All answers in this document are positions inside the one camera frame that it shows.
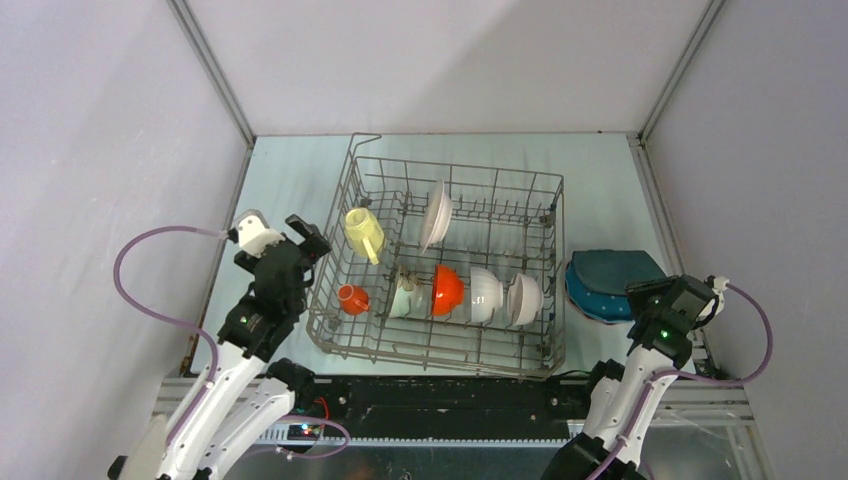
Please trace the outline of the blue dotted plate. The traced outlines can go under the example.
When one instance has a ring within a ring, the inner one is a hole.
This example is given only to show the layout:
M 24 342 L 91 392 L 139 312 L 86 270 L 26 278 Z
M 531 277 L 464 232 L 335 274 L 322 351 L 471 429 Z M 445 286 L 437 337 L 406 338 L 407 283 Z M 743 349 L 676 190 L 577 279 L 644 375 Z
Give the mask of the blue dotted plate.
M 632 309 L 624 296 L 612 296 L 588 291 L 570 270 L 570 261 L 565 267 L 564 283 L 568 299 L 572 299 L 590 315 L 606 320 L 634 320 Z

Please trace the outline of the dark teal plate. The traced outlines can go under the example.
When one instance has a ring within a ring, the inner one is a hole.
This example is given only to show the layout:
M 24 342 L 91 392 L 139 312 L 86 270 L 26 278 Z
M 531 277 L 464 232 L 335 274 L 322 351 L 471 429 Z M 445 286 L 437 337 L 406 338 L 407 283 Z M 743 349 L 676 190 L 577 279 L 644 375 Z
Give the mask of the dark teal plate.
M 664 270 L 644 250 L 575 251 L 570 270 L 588 291 L 612 296 L 624 296 L 630 283 L 665 277 Z

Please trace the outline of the white plate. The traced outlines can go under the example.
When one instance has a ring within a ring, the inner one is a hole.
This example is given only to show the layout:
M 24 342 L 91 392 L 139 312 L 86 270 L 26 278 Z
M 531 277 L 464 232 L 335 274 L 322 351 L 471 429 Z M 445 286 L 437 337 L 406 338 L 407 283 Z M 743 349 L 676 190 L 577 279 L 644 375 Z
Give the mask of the white plate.
M 420 254 L 442 241 L 449 229 L 453 214 L 453 201 L 447 192 L 446 182 L 437 180 L 430 195 L 430 201 L 425 210 L 420 232 Z

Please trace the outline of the grey wire dish rack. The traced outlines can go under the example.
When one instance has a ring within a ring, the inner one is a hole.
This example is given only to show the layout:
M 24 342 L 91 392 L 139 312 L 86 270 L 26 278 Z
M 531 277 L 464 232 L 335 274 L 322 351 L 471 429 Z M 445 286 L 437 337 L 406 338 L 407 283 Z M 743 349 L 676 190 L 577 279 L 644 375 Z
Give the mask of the grey wire dish rack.
M 327 354 L 544 379 L 565 361 L 564 178 L 472 137 L 355 133 L 306 331 Z

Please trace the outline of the pink dotted plate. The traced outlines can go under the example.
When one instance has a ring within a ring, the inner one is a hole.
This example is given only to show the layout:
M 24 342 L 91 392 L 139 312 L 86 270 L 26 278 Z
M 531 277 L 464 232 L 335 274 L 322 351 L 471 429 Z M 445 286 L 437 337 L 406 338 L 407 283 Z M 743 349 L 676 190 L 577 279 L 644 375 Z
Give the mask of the pink dotted plate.
M 606 320 L 606 319 L 603 319 L 603 318 L 601 318 L 601 317 L 597 317 L 597 316 L 593 316 L 593 315 L 588 314 L 587 312 L 585 312 L 584 310 L 582 310 L 582 309 L 580 308 L 580 306 L 579 306 L 579 305 L 577 305 L 577 304 L 576 304 L 576 303 L 575 303 L 572 299 L 570 299 L 570 298 L 569 298 L 569 299 L 567 299 L 567 302 L 568 302 L 568 304 L 569 304 L 569 305 L 570 305 L 570 306 L 571 306 L 571 307 L 572 307 L 572 308 L 573 308 L 573 309 L 574 309 L 574 310 L 575 310 L 575 311 L 576 311 L 576 312 L 577 312 L 577 313 L 578 313 L 578 314 L 579 314 L 582 318 L 585 318 L 585 319 L 587 319 L 587 320 L 593 321 L 593 322 L 595 322 L 595 323 L 597 323 L 597 324 L 607 325 L 607 326 L 614 326 L 614 325 L 627 325 L 627 324 L 631 324 L 631 323 L 633 322 L 633 320 L 632 320 L 632 319 L 629 319 L 629 320 Z

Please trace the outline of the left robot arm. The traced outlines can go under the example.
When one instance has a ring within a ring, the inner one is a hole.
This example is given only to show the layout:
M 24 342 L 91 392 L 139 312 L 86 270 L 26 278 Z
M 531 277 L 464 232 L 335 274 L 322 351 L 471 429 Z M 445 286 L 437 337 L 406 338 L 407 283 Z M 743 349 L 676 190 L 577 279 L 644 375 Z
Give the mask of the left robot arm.
M 272 357 L 306 311 L 314 267 L 331 244 L 296 214 L 286 223 L 300 242 L 255 209 L 228 231 L 208 233 L 239 247 L 234 262 L 253 279 L 216 336 L 187 327 L 207 342 L 209 364 L 173 414 L 154 417 L 137 446 L 113 461 L 108 478 L 222 479 L 272 424 L 312 411 L 313 372 Z

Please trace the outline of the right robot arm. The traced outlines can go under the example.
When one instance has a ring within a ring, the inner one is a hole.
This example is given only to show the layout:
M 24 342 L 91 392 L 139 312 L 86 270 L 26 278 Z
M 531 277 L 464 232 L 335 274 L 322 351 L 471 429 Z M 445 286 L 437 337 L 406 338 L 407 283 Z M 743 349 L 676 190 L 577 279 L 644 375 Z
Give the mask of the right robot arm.
M 634 314 L 625 363 L 598 363 L 581 392 L 582 431 L 552 457 L 545 479 L 638 479 L 647 430 L 660 400 L 692 356 L 691 331 L 724 306 L 728 281 L 690 275 L 630 284 Z

